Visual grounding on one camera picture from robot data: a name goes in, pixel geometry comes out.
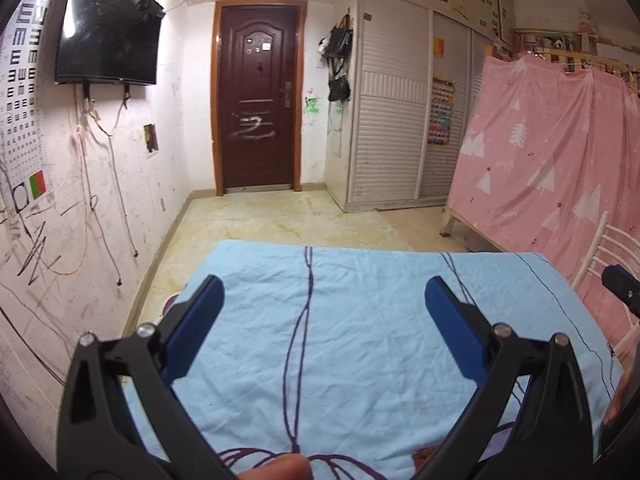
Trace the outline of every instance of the television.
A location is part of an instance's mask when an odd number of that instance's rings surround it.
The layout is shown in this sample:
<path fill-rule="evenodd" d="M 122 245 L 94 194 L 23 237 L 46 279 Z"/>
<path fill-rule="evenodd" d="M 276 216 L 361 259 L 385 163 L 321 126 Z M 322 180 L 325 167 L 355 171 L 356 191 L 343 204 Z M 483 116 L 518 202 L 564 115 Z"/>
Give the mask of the television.
<path fill-rule="evenodd" d="M 163 17 L 155 0 L 68 0 L 56 83 L 155 85 Z"/>

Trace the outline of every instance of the louvered panel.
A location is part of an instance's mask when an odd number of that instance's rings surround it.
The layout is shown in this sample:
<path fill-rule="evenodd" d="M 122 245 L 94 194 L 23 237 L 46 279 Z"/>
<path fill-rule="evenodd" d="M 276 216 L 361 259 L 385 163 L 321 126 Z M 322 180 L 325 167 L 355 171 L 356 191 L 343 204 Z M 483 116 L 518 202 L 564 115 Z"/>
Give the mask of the louvered panel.
<path fill-rule="evenodd" d="M 458 154 L 466 128 L 469 99 L 469 33 L 470 29 L 439 14 L 433 17 L 433 35 L 445 40 L 444 57 L 433 58 L 433 76 L 445 76 L 455 82 L 451 133 L 447 146 L 429 144 L 422 172 L 420 196 L 446 197 L 449 194 Z"/>
<path fill-rule="evenodd" d="M 428 82 L 429 11 L 401 0 L 362 0 L 362 70 Z"/>
<path fill-rule="evenodd" d="M 362 66 L 349 200 L 413 200 L 429 92 L 430 12 L 402 0 L 360 1 Z"/>
<path fill-rule="evenodd" d="M 429 85 L 426 82 L 413 81 L 375 72 L 362 73 L 362 95 L 400 99 L 412 103 L 427 102 Z"/>
<path fill-rule="evenodd" d="M 424 105 L 360 98 L 354 202 L 414 198 L 424 120 Z"/>
<path fill-rule="evenodd" d="M 472 32 L 472 54 L 471 54 L 471 83 L 472 92 L 469 104 L 469 118 L 473 117 L 473 113 L 476 110 L 476 99 L 480 95 L 482 90 L 482 68 L 484 67 L 485 58 L 485 46 L 489 43 L 489 40 L 478 34 L 476 31 Z"/>

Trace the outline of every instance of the dark red door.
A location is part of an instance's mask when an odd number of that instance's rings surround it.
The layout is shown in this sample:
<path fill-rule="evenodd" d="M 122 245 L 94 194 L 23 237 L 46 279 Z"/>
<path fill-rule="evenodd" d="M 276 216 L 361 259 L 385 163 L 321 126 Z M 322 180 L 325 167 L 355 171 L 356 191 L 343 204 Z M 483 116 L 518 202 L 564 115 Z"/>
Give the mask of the dark red door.
<path fill-rule="evenodd" d="M 298 7 L 222 10 L 218 121 L 225 188 L 293 184 Z"/>

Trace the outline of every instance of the black bag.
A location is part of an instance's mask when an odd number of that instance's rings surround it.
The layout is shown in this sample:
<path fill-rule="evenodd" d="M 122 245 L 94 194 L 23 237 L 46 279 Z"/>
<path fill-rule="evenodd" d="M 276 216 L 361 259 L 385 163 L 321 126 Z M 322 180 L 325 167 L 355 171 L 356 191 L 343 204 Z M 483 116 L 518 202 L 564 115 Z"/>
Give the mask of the black bag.
<path fill-rule="evenodd" d="M 329 36 L 329 43 L 324 56 L 334 59 L 347 59 L 353 47 L 353 29 L 350 27 L 351 17 L 345 14 L 338 27 L 334 27 Z"/>
<path fill-rule="evenodd" d="M 344 102 L 351 97 L 351 88 L 347 76 L 343 75 L 329 81 L 329 102 Z"/>

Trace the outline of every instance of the white louvered wardrobe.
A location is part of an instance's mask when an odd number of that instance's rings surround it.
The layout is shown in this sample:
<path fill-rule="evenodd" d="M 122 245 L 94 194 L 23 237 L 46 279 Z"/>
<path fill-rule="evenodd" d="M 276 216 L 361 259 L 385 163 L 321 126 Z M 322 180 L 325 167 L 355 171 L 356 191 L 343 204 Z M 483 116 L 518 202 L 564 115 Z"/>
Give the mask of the white louvered wardrobe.
<path fill-rule="evenodd" d="M 359 0 L 358 8 L 353 135 L 343 209 L 442 205 L 481 87 L 490 40 L 404 0 Z M 434 38 L 444 40 L 444 57 L 434 56 Z M 427 144 L 434 76 L 455 81 L 447 146 Z"/>

